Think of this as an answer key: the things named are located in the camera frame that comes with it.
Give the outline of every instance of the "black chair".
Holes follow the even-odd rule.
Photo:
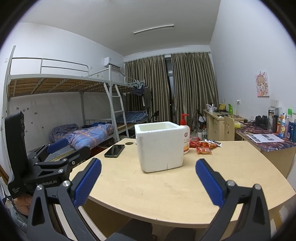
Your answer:
[[[153,113],[153,115],[151,116],[151,118],[149,120],[149,123],[151,123],[153,117],[155,117],[154,122],[157,122],[157,117],[158,116],[159,116],[159,110]]]

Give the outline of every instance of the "metal screw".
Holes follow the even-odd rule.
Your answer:
[[[234,187],[235,182],[233,180],[228,180],[227,185],[230,186],[230,187]]]
[[[256,190],[261,190],[261,186],[259,184],[255,184],[255,189]]]
[[[64,187],[68,187],[68,186],[70,186],[70,184],[71,184],[71,182],[68,181],[68,180],[63,181],[63,186],[64,186]]]
[[[43,188],[43,185],[42,185],[42,184],[39,184],[39,185],[36,187],[36,190],[37,190],[37,191],[40,191],[40,190],[42,190],[42,188]]]

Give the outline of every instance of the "window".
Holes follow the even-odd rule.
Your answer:
[[[171,58],[165,58],[165,67],[167,72],[169,95],[170,95],[170,121],[175,123],[176,122],[175,103],[174,103],[175,91],[174,91],[173,66],[172,66]]]

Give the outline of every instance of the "patterned tablecloth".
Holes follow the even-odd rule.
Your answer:
[[[255,143],[247,135],[250,134],[273,134],[272,131],[264,130],[258,126],[253,126],[252,123],[245,123],[244,127],[235,129],[237,132],[242,134],[246,139],[253,142],[256,146],[260,147],[263,151],[282,150],[286,148],[296,147],[296,143],[291,142],[287,138],[282,138],[284,142],[268,142],[268,143]]]

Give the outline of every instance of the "white wall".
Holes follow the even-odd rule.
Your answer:
[[[132,60],[147,58],[156,55],[170,55],[172,53],[186,53],[186,52],[210,52],[209,45],[187,45],[187,46],[179,46],[175,48],[167,48],[167,49],[157,49],[145,52],[134,53],[131,55],[124,56],[124,62],[129,62]]]
[[[225,98],[239,114],[266,115],[270,99],[296,112],[296,47],[265,5],[258,0],[221,0],[210,43],[219,101]],[[271,97],[257,97],[255,75],[267,71]],[[288,181],[296,189],[296,165]]]
[[[104,69],[104,58],[111,57],[123,66],[123,56],[80,35],[32,23],[19,23],[10,34],[0,52],[0,85],[3,86],[9,58],[13,45],[16,45],[14,57],[53,58],[72,61],[92,66],[90,74]],[[72,64],[44,62],[44,65],[77,68]],[[11,74],[39,73],[39,60],[13,60]],[[86,76],[85,72],[71,70],[46,69],[42,73],[71,74]],[[123,83],[124,79],[117,72],[112,79]],[[85,93],[86,119],[110,118],[110,106],[104,93]],[[12,98],[9,113],[25,109],[25,133],[27,150],[49,143],[49,134],[53,127],[76,123],[82,125],[81,103],[79,93],[53,93]],[[3,141],[0,139],[0,164],[8,172]]]

